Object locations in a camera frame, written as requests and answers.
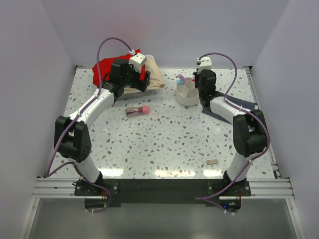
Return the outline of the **blue white eraser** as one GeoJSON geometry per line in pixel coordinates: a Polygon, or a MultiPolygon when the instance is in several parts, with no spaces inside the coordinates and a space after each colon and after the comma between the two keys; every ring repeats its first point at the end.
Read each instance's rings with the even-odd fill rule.
{"type": "Polygon", "coordinates": [[[176,82],[177,82],[177,84],[184,85],[184,82],[180,79],[178,79],[176,82]]]}

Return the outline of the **pink purple correction tape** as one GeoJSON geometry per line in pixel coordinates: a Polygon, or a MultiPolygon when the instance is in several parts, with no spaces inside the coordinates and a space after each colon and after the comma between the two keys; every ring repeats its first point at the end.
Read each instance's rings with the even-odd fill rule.
{"type": "Polygon", "coordinates": [[[178,74],[177,77],[178,77],[179,80],[182,81],[183,83],[186,82],[186,77],[184,77],[182,74],[178,74]]]}

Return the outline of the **beige small eraser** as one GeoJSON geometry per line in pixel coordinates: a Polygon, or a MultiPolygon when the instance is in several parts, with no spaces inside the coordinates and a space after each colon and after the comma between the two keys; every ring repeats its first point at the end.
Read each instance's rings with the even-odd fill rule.
{"type": "Polygon", "coordinates": [[[214,165],[218,163],[218,159],[212,159],[212,160],[207,160],[206,164],[207,165],[214,165]]]}

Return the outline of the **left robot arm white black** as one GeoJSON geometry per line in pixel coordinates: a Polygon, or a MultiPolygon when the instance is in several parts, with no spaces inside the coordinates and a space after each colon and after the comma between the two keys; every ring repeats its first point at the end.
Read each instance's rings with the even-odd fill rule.
{"type": "Polygon", "coordinates": [[[150,72],[142,70],[146,60],[141,53],[129,59],[114,59],[108,73],[102,75],[98,72],[98,89],[89,100],[69,116],[59,116],[55,122],[54,153],[59,153],[68,160],[68,164],[73,165],[91,195],[99,195],[103,191],[103,176],[90,157],[89,129],[126,87],[141,92],[147,89],[150,72]]]}

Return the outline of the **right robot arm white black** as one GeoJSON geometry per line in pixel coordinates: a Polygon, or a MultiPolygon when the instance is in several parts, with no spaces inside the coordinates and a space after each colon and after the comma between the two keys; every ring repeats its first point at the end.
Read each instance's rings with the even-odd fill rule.
{"type": "Polygon", "coordinates": [[[252,162],[269,149],[270,136],[264,114],[255,103],[228,99],[217,91],[217,77],[212,70],[195,72],[194,77],[203,112],[233,127],[236,153],[222,183],[223,192],[232,196],[239,191],[239,182],[246,180],[252,162]]]}

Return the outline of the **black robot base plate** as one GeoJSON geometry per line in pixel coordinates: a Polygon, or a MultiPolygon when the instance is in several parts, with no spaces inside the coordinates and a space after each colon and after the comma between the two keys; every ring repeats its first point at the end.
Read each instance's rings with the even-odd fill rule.
{"type": "Polygon", "coordinates": [[[120,207],[122,204],[202,204],[202,197],[210,197],[214,204],[238,210],[241,197],[251,196],[248,181],[233,184],[220,196],[214,194],[226,184],[222,179],[103,179],[107,191],[94,187],[84,180],[72,184],[74,195],[85,198],[86,209],[120,207]]]}

